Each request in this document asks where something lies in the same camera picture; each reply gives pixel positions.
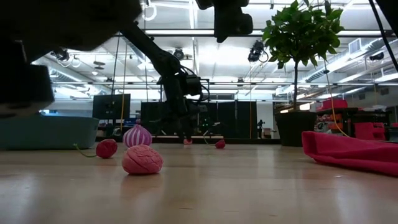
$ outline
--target black plant pot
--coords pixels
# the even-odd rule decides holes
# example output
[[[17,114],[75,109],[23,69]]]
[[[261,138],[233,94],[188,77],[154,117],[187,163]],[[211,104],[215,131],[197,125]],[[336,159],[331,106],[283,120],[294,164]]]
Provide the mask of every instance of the black plant pot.
[[[316,118],[316,113],[308,111],[275,114],[281,145],[303,146],[301,133],[303,131],[313,131]]]

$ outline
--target chair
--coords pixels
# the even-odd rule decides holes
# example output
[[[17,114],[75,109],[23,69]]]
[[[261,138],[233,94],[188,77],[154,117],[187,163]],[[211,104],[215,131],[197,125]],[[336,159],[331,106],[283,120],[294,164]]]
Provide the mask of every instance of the chair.
[[[362,140],[377,140],[385,141],[386,136],[384,133],[383,123],[355,123],[355,137]]]

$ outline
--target pink toy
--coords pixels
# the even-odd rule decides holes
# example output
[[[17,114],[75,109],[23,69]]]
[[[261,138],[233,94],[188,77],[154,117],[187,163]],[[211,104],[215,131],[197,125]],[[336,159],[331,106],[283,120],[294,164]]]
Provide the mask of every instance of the pink toy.
[[[127,147],[144,144],[150,146],[152,144],[152,135],[148,130],[139,124],[126,131],[123,136],[123,143]]]
[[[163,159],[153,148],[146,145],[130,147],[122,160],[123,169],[129,174],[155,174],[163,165]]]
[[[225,148],[225,141],[224,139],[219,140],[216,144],[215,144],[217,149],[224,149]]]
[[[109,159],[118,150],[118,144],[113,139],[105,139],[98,143],[95,153],[98,157]]]

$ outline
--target pink brain-shaped ball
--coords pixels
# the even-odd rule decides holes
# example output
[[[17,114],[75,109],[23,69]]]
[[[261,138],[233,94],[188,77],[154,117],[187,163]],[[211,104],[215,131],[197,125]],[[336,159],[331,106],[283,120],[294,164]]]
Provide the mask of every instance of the pink brain-shaped ball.
[[[162,165],[162,156],[146,145],[130,147],[122,160],[123,169],[129,174],[155,174]]]
[[[150,146],[152,144],[152,135],[144,127],[136,124],[133,128],[124,133],[123,143],[127,147],[140,144]]]

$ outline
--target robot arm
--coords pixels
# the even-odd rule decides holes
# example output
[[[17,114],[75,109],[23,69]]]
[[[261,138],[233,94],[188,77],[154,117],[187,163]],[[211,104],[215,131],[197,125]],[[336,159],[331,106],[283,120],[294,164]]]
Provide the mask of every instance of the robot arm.
[[[201,10],[214,6],[214,37],[218,43],[237,34],[251,34],[253,19],[242,12],[249,0],[197,0]]]
[[[241,7],[248,0],[197,0],[200,9],[215,8],[215,37],[218,42],[235,34],[252,32],[252,19],[243,14]],[[201,95],[200,79],[188,74],[178,59],[160,49],[132,20],[142,12],[139,0],[62,0],[11,1],[0,14],[2,46],[10,67],[10,80],[0,87],[12,86],[13,97],[0,101],[0,118],[19,114],[32,114],[54,101],[48,71],[30,63],[53,49],[65,47],[76,50],[92,50],[108,40],[118,30],[137,46],[153,63],[161,76],[158,84],[164,86],[170,113],[167,119],[175,120],[203,111],[198,103],[188,103],[187,94]]]

